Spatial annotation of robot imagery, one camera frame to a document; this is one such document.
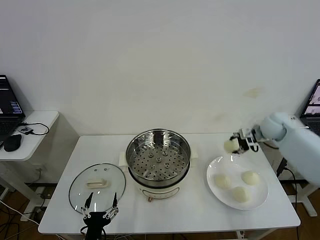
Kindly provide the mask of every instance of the pot handle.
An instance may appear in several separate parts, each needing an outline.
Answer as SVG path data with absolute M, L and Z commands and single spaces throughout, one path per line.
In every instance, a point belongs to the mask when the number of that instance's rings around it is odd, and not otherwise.
M 126 167 L 125 169 L 129 167 L 126 160 L 126 153 L 124 151 L 120 152 L 119 155 L 119 167 Z
M 194 168 L 197 165 L 197 159 L 199 158 L 199 156 L 195 146 L 190 146 L 190 150 L 191 150 L 190 167 Z

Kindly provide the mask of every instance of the stainless steel steamer basket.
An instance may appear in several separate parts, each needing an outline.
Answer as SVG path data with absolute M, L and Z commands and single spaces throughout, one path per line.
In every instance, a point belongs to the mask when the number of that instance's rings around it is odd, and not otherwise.
M 128 145 L 125 159 L 132 177 L 149 188 L 167 188 L 182 180 L 190 166 L 191 150 L 180 134 L 151 129 Z

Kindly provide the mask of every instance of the wooden floor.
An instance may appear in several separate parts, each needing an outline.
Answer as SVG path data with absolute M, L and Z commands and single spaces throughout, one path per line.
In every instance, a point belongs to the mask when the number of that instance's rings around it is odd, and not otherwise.
M 294 190 L 290 185 L 284 186 L 287 194 L 294 194 Z M 300 240 L 319 240 L 320 239 L 320 189 L 314 192 L 309 199 L 311 200 L 313 206 L 318 212 L 317 217 L 310 217 L 301 203 L 298 203 L 298 214 L 301 219 L 301 226 L 299 227 Z M 15 208 L 23 211 L 26 206 L 27 199 L 21 195 L 19 192 L 9 193 L 5 198 L 5 202 Z M 3 205 L 0 209 L 8 211 Z M 38 214 L 36 219 L 41 218 L 43 214 Z M 16 234 L 18 232 L 18 225 L 11 224 L 9 228 L 4 228 L 4 225 L 8 222 L 9 216 L 6 213 L 0 212 L 0 240 L 5 240 L 6 238 Z M 38 227 L 33 222 L 21 222 L 19 216 L 11 216 L 11 223 L 18 223 L 19 230 L 23 231 L 19 234 L 19 240 L 57 240 L 55 235 L 42 235 L 38 232 Z M 219 232 L 219 233 L 189 233 L 189 234 L 148 234 L 146 236 L 147 240 L 214 240 L 214 239 L 232 239 L 236 238 L 234 232 Z M 10 238 L 11 240 L 18 239 L 17 236 Z M 144 240 L 145 235 L 131 235 L 130 239 L 134 240 Z M 263 240 L 296 240 L 297 232 L 295 228 L 284 228 L 278 229 L 273 233 L 269 234 Z

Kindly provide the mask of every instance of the black mouse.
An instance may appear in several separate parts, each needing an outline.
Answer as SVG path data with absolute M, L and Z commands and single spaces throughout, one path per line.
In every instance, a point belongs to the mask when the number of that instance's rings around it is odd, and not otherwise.
M 21 134 L 16 134 L 8 137 L 3 144 L 4 150 L 6 152 L 12 152 L 14 150 L 17 150 L 20 147 L 21 138 L 22 138 Z

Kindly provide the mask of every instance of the glass lid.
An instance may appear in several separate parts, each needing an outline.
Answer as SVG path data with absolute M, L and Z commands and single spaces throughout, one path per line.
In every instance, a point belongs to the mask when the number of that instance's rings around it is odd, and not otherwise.
M 103 212 L 112 207 L 115 193 L 117 200 L 120 200 L 125 187 L 126 178 L 119 167 L 110 163 L 96 164 L 74 179 L 69 190 L 69 201 L 74 210 L 82 213 L 81 207 L 93 193 L 88 211 Z

